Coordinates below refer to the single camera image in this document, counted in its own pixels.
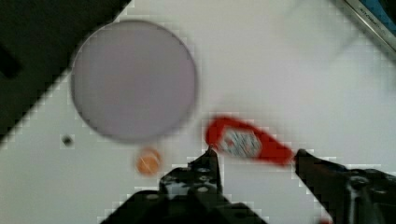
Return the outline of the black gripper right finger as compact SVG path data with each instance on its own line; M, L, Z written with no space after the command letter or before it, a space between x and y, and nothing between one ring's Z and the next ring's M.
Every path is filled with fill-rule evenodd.
M376 169L348 169L300 149L295 174L326 209L332 224L396 224L396 178Z

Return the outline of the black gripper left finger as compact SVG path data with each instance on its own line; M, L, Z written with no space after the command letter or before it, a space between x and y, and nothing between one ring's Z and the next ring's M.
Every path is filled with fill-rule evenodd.
M222 193L218 155L202 156L160 179L157 190L129 197L100 224L267 224L243 203Z

